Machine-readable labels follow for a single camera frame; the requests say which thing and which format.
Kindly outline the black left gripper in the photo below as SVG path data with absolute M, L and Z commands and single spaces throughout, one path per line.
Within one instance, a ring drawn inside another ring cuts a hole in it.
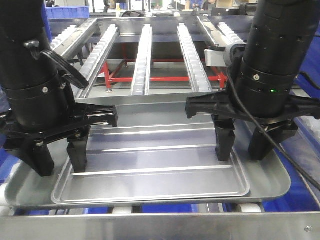
M 14 113 L 0 114 L 0 133 L 6 136 L 3 148 L 22 160 L 41 177 L 51 176 L 54 161 L 47 144 L 67 138 L 67 152 L 75 173 L 87 167 L 87 143 L 92 125 L 118 125 L 115 106 L 77 104 L 68 117 L 45 130 L 25 130 L 19 126 Z

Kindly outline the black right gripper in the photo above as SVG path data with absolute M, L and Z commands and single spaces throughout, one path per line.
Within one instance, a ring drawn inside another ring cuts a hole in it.
M 191 119 L 197 114 L 214 115 L 212 117 L 216 134 L 216 154 L 219 161 L 227 161 L 230 157 L 236 135 L 232 119 L 251 122 L 250 117 L 233 106 L 228 94 L 224 91 L 186 99 L 185 112 Z M 290 95 L 285 102 L 284 110 L 276 117 L 256 117 L 261 125 L 266 125 L 268 135 L 277 143 L 293 137 L 298 126 L 294 122 L 284 122 L 302 116 L 320 118 L 320 100 L 310 97 Z M 261 161 L 275 147 L 255 128 L 248 152 L 252 160 Z

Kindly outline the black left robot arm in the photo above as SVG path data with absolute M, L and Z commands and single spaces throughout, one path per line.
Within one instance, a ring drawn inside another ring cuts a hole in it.
M 77 103 L 73 87 L 88 81 L 50 49 L 41 0 L 0 3 L 0 85 L 9 111 L 0 116 L 4 149 L 38 175 L 50 176 L 54 160 L 48 144 L 67 139 L 73 169 L 87 166 L 87 142 L 92 125 L 118 123 L 115 106 Z

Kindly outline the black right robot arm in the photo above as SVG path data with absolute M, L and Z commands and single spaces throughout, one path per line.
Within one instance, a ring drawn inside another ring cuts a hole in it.
M 227 89 L 187 99 L 188 118 L 199 113 L 212 116 L 220 161 L 230 157 L 235 119 L 257 120 L 267 130 L 264 136 L 256 129 L 248 147 L 252 160 L 260 161 L 273 143 L 296 134 L 294 118 L 320 117 L 318 99 L 290 94 L 319 22 L 317 0 L 260 0 L 245 50 L 230 55 Z

